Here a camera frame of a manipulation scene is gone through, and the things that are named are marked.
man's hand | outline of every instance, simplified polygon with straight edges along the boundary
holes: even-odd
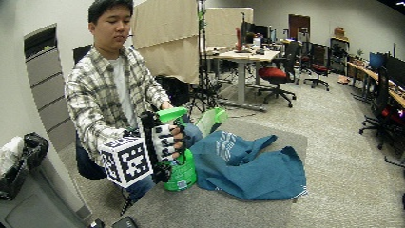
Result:
[[[180,128],[176,125],[170,125],[169,129],[172,129],[169,131],[169,133],[172,134],[173,138],[176,140],[182,140],[185,138],[184,134],[180,132]],[[176,142],[176,144],[173,145],[174,149],[180,149],[182,147],[182,141]],[[178,152],[174,152],[172,154],[173,159],[177,159],[180,156]]]
[[[173,107],[173,105],[168,101],[162,102],[161,110],[169,109],[172,107]]]
[[[184,151],[184,133],[176,125],[160,125],[153,128],[152,140],[160,161],[173,161]]]

wall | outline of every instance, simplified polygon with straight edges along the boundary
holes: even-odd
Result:
[[[74,65],[72,50],[92,44],[88,30],[88,8],[92,0],[17,0],[17,2],[20,3],[18,16],[24,22],[21,23],[24,35],[50,24],[57,24],[58,49],[65,76]]]
[[[378,1],[208,0],[206,7],[253,8],[254,23],[277,29],[278,38],[289,28],[289,14],[310,16],[311,42],[329,46],[334,27],[343,27],[349,53],[361,49],[363,58],[369,52],[393,53],[395,43],[395,57],[405,60],[405,15]]]
[[[45,13],[38,9],[36,15],[30,17],[29,13],[25,13],[30,11],[25,8],[25,4],[30,5],[28,3],[29,1],[24,0],[0,0],[0,145],[8,143],[12,137],[22,137],[30,132],[37,132],[40,136],[49,139],[29,88],[24,57],[24,35],[38,29],[40,26],[50,25],[54,21],[48,20],[48,23],[45,23],[44,18],[41,18]],[[50,184],[62,200],[66,201],[68,207],[76,212],[84,204],[80,201],[52,143],[41,167]]]

office chair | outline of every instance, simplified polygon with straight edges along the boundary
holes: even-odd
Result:
[[[363,128],[358,133],[362,135],[367,129],[377,130],[379,143],[377,148],[382,149],[385,138],[390,138],[393,142],[393,134],[405,132],[405,122],[401,120],[395,108],[390,106],[390,88],[389,88],[389,75],[386,69],[378,67],[378,89],[374,99],[371,100],[370,110],[375,118],[365,116],[362,122]]]
[[[313,44],[310,42],[303,41],[302,42],[302,49],[301,49],[301,57],[299,57],[299,62],[301,62],[301,72],[306,72],[307,74],[311,74],[310,71],[310,60],[311,60],[311,48]]]
[[[276,87],[272,88],[260,88],[258,89],[258,95],[262,94],[262,91],[270,91],[270,93],[265,96],[264,104],[268,105],[268,99],[272,95],[276,95],[276,98],[278,98],[278,95],[284,97],[289,101],[289,107],[291,107],[291,100],[286,96],[286,94],[291,95],[291,99],[295,100],[294,93],[287,92],[286,90],[282,90],[280,88],[280,84],[291,83],[294,82],[294,70],[293,65],[295,62],[295,56],[299,51],[299,45],[298,42],[290,41],[287,49],[286,49],[286,55],[285,58],[282,58],[282,66],[284,70],[280,69],[280,67],[262,67],[258,70],[260,77],[266,80],[270,84],[276,85]]]
[[[313,82],[311,88],[317,86],[317,84],[322,84],[326,87],[326,91],[329,91],[329,84],[325,81],[319,80],[319,76],[327,76],[330,68],[330,48],[323,45],[311,44],[311,58],[310,58],[310,69],[315,74],[314,79],[303,79],[303,83],[306,81]]]

desk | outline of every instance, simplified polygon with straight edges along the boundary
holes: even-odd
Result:
[[[245,64],[246,63],[260,63],[264,61],[270,62],[278,51],[266,50],[265,55],[258,55],[254,53],[236,53],[234,51],[228,51],[216,56],[218,59],[226,59],[232,62],[238,63],[238,100],[236,102],[230,102],[226,100],[218,100],[221,104],[240,106],[242,108],[256,109],[260,111],[266,111],[266,108],[261,105],[248,104],[244,102],[244,93],[245,93]],[[257,76],[257,71],[261,65],[256,65],[256,84],[253,86],[260,85],[260,77]]]
[[[217,62],[217,58],[216,55],[218,53],[224,53],[224,52],[228,52],[233,49],[234,47],[205,47],[205,52],[204,52],[204,48],[201,47],[200,49],[200,53],[202,55],[202,58],[204,56],[206,56],[206,70],[208,72],[212,71],[210,69],[210,61],[213,60],[214,61],[214,78],[218,79],[218,62]]]
[[[351,83],[351,86],[354,87],[354,83],[355,83],[355,80],[357,80],[357,73],[358,73],[358,70],[362,70],[365,69],[362,66],[358,66],[353,63],[346,63],[346,72],[349,72],[349,68],[353,67],[354,68],[354,75],[353,75],[353,83]]]
[[[302,135],[241,120],[220,127],[246,140],[274,134],[277,141],[265,149],[274,151],[290,145],[305,161],[307,138]],[[122,217],[130,216],[140,228],[154,227],[286,227],[291,216],[291,200],[241,200],[193,185],[182,192],[168,192],[157,184]]]
[[[366,77],[371,78],[371,80],[374,80],[375,82],[378,82],[378,74],[375,74],[373,71],[370,71],[369,69],[366,69],[362,66],[357,66],[357,65],[354,65],[351,63],[349,63],[349,64],[355,68],[355,70],[361,70],[365,73]],[[365,79],[365,82],[363,82],[363,93],[362,93],[362,99],[363,99],[363,101],[367,100],[369,84],[370,84],[370,79]],[[398,102],[398,104],[405,108],[405,98],[402,98],[391,90],[390,90],[390,96],[394,98],[394,100]]]

box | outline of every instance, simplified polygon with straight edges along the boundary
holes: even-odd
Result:
[[[334,36],[338,38],[343,37],[343,28],[341,27],[334,28]]]
[[[101,146],[108,179],[126,188],[153,173],[142,138],[124,137]]]

